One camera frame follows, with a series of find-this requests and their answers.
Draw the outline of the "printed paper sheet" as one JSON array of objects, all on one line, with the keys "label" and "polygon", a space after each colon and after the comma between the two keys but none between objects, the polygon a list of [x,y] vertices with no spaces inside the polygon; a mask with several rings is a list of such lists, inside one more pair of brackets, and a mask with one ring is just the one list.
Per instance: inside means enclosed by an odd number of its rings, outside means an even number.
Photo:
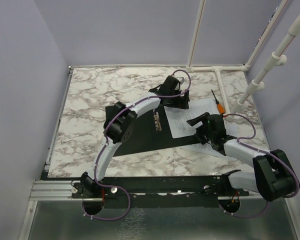
[{"label": "printed paper sheet", "polygon": [[[231,136],[234,136],[234,137],[239,136],[239,127],[236,123],[226,122],[225,123],[225,129],[226,129],[226,133],[228,135],[231,135]],[[207,146],[206,153],[208,155],[212,155],[212,156],[219,157],[219,158],[225,158],[225,159],[228,158],[227,156],[222,155],[221,153],[217,152],[216,150],[213,150],[211,145]]]},{"label": "printed paper sheet", "polygon": [[164,107],[169,128],[173,139],[192,136],[196,133],[197,127],[201,126],[199,122],[190,126],[187,121],[194,119],[206,112],[210,114],[219,114],[217,105],[213,98],[193,100],[188,103],[189,109],[179,109]]}]

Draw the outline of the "grey black file folder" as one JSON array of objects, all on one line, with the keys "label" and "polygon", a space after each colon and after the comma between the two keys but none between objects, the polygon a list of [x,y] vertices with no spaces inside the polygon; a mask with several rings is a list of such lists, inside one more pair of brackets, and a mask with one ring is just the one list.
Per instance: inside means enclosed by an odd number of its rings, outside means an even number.
[{"label": "grey black file folder", "polygon": [[[161,130],[156,130],[154,113],[158,113]],[[181,138],[173,138],[164,107],[148,111],[140,116],[131,136],[121,144],[114,156],[124,156],[155,150],[198,144],[193,134]]]}]

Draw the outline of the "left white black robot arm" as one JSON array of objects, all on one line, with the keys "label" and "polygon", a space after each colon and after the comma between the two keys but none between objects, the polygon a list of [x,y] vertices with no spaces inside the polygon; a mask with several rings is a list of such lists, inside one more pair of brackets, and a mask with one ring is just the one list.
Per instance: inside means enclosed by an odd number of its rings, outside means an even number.
[{"label": "left white black robot arm", "polygon": [[117,149],[132,135],[139,117],[160,106],[177,109],[189,108],[189,90],[192,79],[187,71],[183,70],[182,72],[188,77],[188,86],[185,90],[181,90],[183,83],[172,73],[162,84],[150,89],[140,99],[127,104],[119,101],[112,106],[103,125],[104,139],[101,149],[93,161],[92,169],[84,172],[80,177],[81,186],[87,196],[96,197],[101,188],[106,187],[101,181],[105,177],[107,167]]}]

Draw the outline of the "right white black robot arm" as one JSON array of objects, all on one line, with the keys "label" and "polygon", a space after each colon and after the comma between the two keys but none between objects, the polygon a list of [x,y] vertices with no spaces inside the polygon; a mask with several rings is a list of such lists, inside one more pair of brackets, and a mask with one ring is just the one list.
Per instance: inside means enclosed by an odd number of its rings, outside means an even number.
[{"label": "right white black robot arm", "polygon": [[210,144],[223,156],[235,158],[253,168],[253,172],[233,170],[225,173],[226,179],[219,184],[220,191],[230,196],[237,189],[248,190],[259,193],[268,202],[296,196],[300,182],[286,153],[280,149],[263,150],[245,143],[245,137],[229,135],[225,117],[224,114],[206,112],[187,121],[192,127],[201,124],[194,134],[201,144]]}]

